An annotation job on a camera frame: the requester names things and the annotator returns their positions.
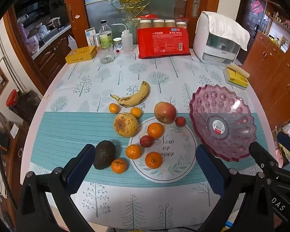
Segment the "dark green avocado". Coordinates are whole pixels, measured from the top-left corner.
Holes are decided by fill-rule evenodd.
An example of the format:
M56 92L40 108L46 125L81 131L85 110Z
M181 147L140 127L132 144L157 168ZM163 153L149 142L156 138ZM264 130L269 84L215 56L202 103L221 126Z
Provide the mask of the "dark green avocado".
M108 140L103 140L96 146L96 156L93 166L97 170L103 170L111 165L116 157L116 147Z

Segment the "small red fruit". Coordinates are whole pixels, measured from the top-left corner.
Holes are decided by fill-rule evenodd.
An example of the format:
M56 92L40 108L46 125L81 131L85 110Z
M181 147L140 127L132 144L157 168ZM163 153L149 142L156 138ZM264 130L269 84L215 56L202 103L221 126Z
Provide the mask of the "small red fruit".
M183 127L186 125L186 119L185 117L183 116L179 116L175 119L175 124L178 126L178 127Z

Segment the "red yellow apple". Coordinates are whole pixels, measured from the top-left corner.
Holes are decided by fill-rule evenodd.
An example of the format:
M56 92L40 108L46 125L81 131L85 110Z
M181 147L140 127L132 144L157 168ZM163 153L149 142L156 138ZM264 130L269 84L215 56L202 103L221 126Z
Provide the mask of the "red yellow apple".
M164 124L174 122L177 116L176 108L168 102L159 102L154 108L155 118Z

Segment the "small dark red plum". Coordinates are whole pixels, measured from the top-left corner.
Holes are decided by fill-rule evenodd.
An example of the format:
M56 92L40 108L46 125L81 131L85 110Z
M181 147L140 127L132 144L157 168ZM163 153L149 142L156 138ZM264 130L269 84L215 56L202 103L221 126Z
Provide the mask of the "small dark red plum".
M154 138L149 135L144 135L140 138L139 143L144 148L149 148L153 145Z

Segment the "yellow spotted pear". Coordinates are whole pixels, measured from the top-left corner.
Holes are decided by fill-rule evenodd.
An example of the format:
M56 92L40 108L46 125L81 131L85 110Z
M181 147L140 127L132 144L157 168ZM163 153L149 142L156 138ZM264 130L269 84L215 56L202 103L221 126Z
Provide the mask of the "yellow spotted pear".
M115 117L113 127L118 135L130 138L138 132L139 123L133 114L120 113Z

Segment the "small tangerine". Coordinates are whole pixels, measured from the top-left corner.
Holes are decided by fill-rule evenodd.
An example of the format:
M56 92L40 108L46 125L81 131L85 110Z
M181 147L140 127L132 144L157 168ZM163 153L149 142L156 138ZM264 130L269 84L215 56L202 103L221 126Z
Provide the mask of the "small tangerine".
M120 112L120 106L115 103L109 104L108 109L112 114L117 114Z
M130 114L132 114L133 116L135 116L135 118L140 118L143 114L142 109L138 108L138 107L133 107L130 110Z

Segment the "yellow banana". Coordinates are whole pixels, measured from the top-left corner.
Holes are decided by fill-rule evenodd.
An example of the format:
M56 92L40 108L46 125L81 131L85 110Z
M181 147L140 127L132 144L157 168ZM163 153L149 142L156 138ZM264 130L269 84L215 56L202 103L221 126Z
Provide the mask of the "yellow banana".
M133 107L144 102L150 93L149 83L142 81L139 91L133 95L126 97L118 97L115 94L110 94L110 97L115 99L117 103L122 107Z

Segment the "brown wooden cabinet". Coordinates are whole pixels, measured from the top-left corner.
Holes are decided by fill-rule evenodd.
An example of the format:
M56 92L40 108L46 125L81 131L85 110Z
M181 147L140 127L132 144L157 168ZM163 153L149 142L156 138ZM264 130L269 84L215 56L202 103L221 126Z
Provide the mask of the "brown wooden cabinet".
M248 81L266 114L271 130L290 121L290 46L279 49L269 37L258 32L243 64Z

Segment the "white countertop appliance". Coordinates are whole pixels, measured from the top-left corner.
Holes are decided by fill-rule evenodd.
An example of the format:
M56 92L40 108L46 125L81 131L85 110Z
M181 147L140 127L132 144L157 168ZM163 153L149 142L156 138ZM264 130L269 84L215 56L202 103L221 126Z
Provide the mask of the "white countertop appliance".
M201 22L203 25L195 30L193 42L193 51L200 61L223 67L233 63L242 48L231 40L210 34L204 24L207 20L202 19Z

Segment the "tree print tablecloth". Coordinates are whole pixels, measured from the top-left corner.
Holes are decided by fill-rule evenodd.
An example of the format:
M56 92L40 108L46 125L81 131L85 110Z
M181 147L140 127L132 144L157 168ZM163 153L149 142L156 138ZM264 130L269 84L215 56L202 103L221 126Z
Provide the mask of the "tree print tablecloth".
M115 115L108 106L110 94L120 97L137 93L142 81L150 85L138 137L119 136L114 128ZM85 145L111 141L117 157L126 159L126 148L154 119L154 107L161 101L175 106L189 117L192 94L206 84L225 86L223 68L201 63L195 55L158 59L139 59L136 54L121 54L109 63L98 58L65 65L44 95L30 126L24 149L22 173L37 174L64 166ZM123 229L170 229L204 222L219 200L198 163L183 178L172 183L151 182L135 171L127 160L126 172L111 168L91 168L78 192L72 196L76 207L91 223Z

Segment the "white cloth on appliance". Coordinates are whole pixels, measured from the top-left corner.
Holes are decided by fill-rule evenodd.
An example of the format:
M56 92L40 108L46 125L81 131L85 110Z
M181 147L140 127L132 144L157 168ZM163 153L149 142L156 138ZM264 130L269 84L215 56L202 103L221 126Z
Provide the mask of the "white cloth on appliance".
M196 30L202 26L202 19L206 19L208 31L217 37L225 38L238 44L244 51L247 51L250 40L249 32L233 19L216 12L202 11L196 24Z

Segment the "yellow flat box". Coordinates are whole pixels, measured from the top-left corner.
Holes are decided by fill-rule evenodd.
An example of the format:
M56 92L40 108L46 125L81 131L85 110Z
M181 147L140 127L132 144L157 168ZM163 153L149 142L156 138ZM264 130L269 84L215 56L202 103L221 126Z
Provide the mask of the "yellow flat box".
M71 50L70 53L65 57L65 60L67 64L73 64L93 60L96 55L96 46L88 46Z

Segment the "red snack package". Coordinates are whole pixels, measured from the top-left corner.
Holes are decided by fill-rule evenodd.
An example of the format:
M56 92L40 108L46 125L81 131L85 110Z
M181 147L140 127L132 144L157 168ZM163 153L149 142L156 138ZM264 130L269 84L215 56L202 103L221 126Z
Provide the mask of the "red snack package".
M189 55L188 19L141 16L137 24L140 59Z

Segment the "small glass jar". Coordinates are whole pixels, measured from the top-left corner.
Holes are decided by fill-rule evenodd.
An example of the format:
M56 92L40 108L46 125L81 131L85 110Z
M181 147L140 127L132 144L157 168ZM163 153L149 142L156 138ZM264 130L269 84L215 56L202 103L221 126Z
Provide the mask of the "small glass jar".
M121 37L116 37L113 39L113 48L116 51L120 51L122 49L122 38Z

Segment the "small white carton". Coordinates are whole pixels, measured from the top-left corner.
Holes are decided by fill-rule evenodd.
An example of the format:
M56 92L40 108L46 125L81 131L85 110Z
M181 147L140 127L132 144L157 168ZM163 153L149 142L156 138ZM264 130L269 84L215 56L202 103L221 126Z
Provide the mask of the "small white carton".
M88 46L94 46L94 35L96 34L96 30L94 27L85 30L85 36L87 40Z

